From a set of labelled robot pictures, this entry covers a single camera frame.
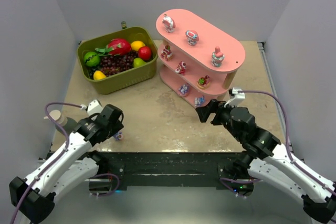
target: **figurine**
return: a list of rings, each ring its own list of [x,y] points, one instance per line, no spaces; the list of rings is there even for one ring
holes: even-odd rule
[[[120,141],[120,140],[122,140],[124,138],[123,135],[122,135],[122,133],[121,133],[121,131],[119,131],[118,133],[116,133],[115,135],[113,135],[113,137],[114,137],[114,139],[116,141]]]
[[[191,46],[195,46],[197,42],[200,40],[197,32],[194,30],[187,30],[185,34],[187,36],[188,44]]]
[[[185,73],[185,69],[186,69],[186,63],[184,61],[180,61],[180,63],[178,64],[177,68],[175,69],[176,73],[179,73],[180,75],[184,75]]]
[[[211,56],[211,63],[214,67],[220,67],[222,65],[222,61],[224,60],[224,54],[220,51],[219,47],[215,48],[215,51]]]
[[[170,50],[170,46],[166,45],[163,50],[161,51],[161,58],[164,59],[165,61],[169,61],[173,58],[173,53]]]
[[[195,106],[199,107],[205,102],[204,95],[202,97],[195,97]]]
[[[186,83],[179,87],[177,93],[182,97],[186,97],[189,94],[189,91],[190,91],[190,85]]]
[[[167,14],[163,15],[162,23],[166,27],[166,31],[168,33],[172,33],[173,31],[175,31],[176,27],[175,21],[171,17],[168,17]]]
[[[210,85],[210,77],[208,75],[206,75],[205,77],[201,77],[197,84],[201,89],[206,89],[209,85]]]

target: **shelf tier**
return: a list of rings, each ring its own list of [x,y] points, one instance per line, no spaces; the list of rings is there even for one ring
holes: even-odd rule
[[[181,79],[178,75],[175,74],[175,72],[173,72],[172,70],[170,70],[166,65],[163,65],[160,69],[160,77],[161,80],[168,86],[170,87],[172,90],[174,90],[177,94],[178,88],[185,84],[186,81]],[[199,93],[196,89],[194,89],[193,87],[190,87],[190,92],[186,97],[181,97],[184,100],[186,100],[191,106],[193,106],[194,108],[195,106],[195,98],[196,97],[201,97],[204,94]],[[212,95],[204,95],[205,98],[205,102],[203,103],[203,105],[207,105],[209,103],[209,101],[211,99],[215,99],[217,98],[217,96],[212,96]]]
[[[168,33],[162,24],[164,14],[176,23],[173,33]],[[209,70],[231,73],[236,71],[245,60],[245,50],[238,40],[188,10],[172,9],[164,12],[156,20],[156,29],[166,41],[177,46]],[[185,36],[187,30],[195,30],[198,33],[197,45],[190,46],[187,43]],[[211,64],[211,54],[216,46],[220,47],[225,56],[219,68]]]
[[[162,62],[171,70],[173,70],[173,73],[181,77],[185,80],[185,82],[189,83],[191,86],[193,86],[196,90],[198,90],[202,94],[206,95],[222,95],[225,94],[227,89],[223,88],[224,80],[227,76],[225,73],[215,73],[212,71],[209,71],[208,69],[202,67],[198,62],[195,60],[190,59],[188,56],[184,55],[181,51],[178,50],[176,46],[170,45],[171,50],[174,53],[173,58],[170,61],[165,61],[160,57],[161,51],[164,48],[164,43],[161,43],[161,45],[158,48],[158,55],[159,58],[162,60]],[[180,63],[180,61],[184,61],[187,65],[187,68],[185,70],[185,75],[182,76],[180,74],[175,73],[175,69],[177,65]],[[197,81],[200,77],[204,76],[210,76],[211,83],[208,88],[201,89],[197,85]]]

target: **floor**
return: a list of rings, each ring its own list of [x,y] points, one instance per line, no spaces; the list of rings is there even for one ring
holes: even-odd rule
[[[264,63],[255,41],[241,41],[246,59],[232,87],[271,91]],[[162,65],[157,61],[157,69]],[[200,123],[186,101],[167,87],[157,71],[154,78],[109,95],[97,94],[82,76],[76,63],[65,102],[88,104],[97,98],[102,105],[113,104],[124,112],[124,139],[113,138],[93,147],[111,152],[240,152],[241,145],[221,126]],[[257,124],[268,129],[283,142],[279,117],[272,98],[262,94],[247,94],[241,106],[248,107]],[[76,121],[87,117],[77,108],[65,106],[64,115]],[[56,150],[65,138],[55,133],[51,150]]]

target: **green basket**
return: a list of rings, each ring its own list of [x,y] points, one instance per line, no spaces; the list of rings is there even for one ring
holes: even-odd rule
[[[89,71],[83,62],[83,55],[86,51],[94,51],[95,48],[104,48],[113,39],[125,39],[129,43],[140,40],[152,50],[153,59],[146,64],[114,74],[102,80],[92,80]],[[157,48],[149,33],[142,27],[130,27],[115,33],[107,34],[95,39],[83,42],[77,49],[77,58],[84,77],[92,84],[99,94],[109,94],[119,89],[126,88],[138,82],[153,78],[156,73]]]

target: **black and white robotic arm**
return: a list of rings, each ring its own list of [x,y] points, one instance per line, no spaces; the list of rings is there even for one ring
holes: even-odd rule
[[[102,107],[98,100],[93,100],[86,110],[89,116],[78,122],[67,143],[24,179],[16,177],[9,185],[14,206],[24,195],[19,210],[32,223],[43,221],[60,198],[97,174],[99,160],[85,157],[79,163],[75,161],[95,144],[114,136],[123,128],[123,113],[115,106],[108,104]]]
[[[245,99],[241,89],[233,88],[229,95],[227,102],[211,100],[208,105],[196,108],[201,122],[215,113],[211,123],[224,126],[245,149],[226,171],[231,174],[246,171],[303,203],[304,211],[313,219],[328,223],[336,211],[335,183],[313,171],[278,138],[258,127],[248,109],[238,107]]]

